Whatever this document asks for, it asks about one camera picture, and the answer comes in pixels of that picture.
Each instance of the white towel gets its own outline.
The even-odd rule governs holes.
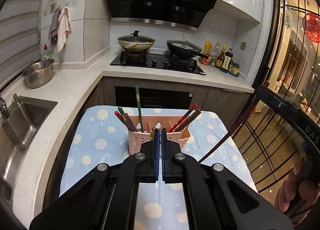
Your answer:
[[[63,8],[59,16],[59,22],[57,53],[66,46],[67,35],[71,32],[70,10],[67,6]]]

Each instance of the towel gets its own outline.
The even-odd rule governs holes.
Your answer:
[[[59,27],[59,16],[60,16],[59,8],[54,12],[52,23],[49,30],[49,41],[51,45],[57,45],[58,42],[58,27]]]
[[[57,53],[59,53],[66,46],[67,35],[69,32],[71,32],[70,10],[67,6],[63,8],[59,16],[59,22]]]

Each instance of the cooking pot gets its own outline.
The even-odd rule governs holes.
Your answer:
[[[139,31],[130,33],[133,36],[122,36],[118,38],[118,43],[126,51],[145,51],[152,47],[156,41],[153,38],[148,38],[145,36],[138,35]]]
[[[199,46],[189,41],[168,40],[167,47],[172,54],[180,59],[193,58],[195,55],[208,58],[207,55],[200,53],[202,49]]]

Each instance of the hand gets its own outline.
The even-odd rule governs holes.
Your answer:
[[[290,201],[292,201],[297,193],[300,194],[302,199],[306,202],[301,206],[297,213],[306,210],[312,206],[319,197],[319,185],[311,180],[304,180],[299,184],[298,176],[302,171],[304,165],[303,158],[298,161],[293,169],[290,171],[287,180],[283,182],[282,187],[278,190],[275,200],[275,207],[281,212],[286,212],[289,208]],[[308,211],[292,218],[292,222],[297,224],[301,222],[308,214]]]

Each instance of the cabinet handle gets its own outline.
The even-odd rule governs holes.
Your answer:
[[[242,91],[237,91],[237,90],[232,90],[232,89],[225,89],[223,88],[222,90],[225,90],[225,91],[231,91],[231,92],[237,92],[237,93],[245,93],[245,92],[242,92]]]

